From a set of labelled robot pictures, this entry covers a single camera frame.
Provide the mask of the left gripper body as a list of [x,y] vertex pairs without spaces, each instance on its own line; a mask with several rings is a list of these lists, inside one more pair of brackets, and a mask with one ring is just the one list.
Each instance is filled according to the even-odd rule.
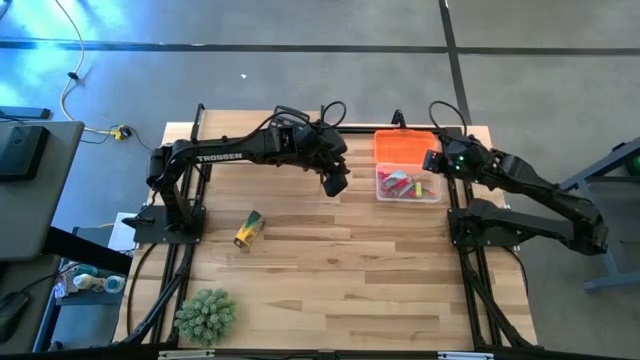
[[314,130],[305,127],[295,137],[296,154],[292,164],[317,173],[345,173],[346,163],[342,155],[330,151],[325,141],[325,131],[336,131],[333,128]]

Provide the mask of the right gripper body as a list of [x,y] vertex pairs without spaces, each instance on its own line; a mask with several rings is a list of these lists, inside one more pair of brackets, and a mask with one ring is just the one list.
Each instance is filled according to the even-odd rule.
[[495,156],[474,136],[443,135],[444,151],[438,170],[444,175],[468,181],[495,181]]

